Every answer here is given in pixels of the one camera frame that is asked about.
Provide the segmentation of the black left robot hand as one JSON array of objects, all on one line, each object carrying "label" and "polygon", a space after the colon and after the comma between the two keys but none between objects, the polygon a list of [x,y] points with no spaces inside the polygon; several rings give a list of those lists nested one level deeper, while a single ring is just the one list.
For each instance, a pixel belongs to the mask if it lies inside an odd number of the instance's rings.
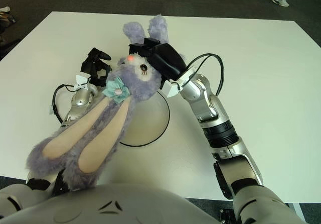
[{"label": "black left robot hand", "polygon": [[[90,75],[89,83],[95,86],[106,86],[106,79],[109,72],[112,70],[111,66],[103,62],[102,60],[110,61],[111,57],[97,48],[92,48],[88,53],[88,57],[82,63],[81,72],[87,73]],[[98,72],[105,70],[105,75],[98,76]]]}]

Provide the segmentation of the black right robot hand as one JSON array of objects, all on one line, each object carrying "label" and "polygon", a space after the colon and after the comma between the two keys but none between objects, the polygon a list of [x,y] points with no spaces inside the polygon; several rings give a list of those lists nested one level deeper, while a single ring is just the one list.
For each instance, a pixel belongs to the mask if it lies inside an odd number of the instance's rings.
[{"label": "black right robot hand", "polygon": [[186,71],[186,64],[180,54],[168,43],[154,38],[144,38],[143,43],[129,45],[129,53],[145,57],[147,62],[161,75],[162,89],[166,80],[178,80]]}]

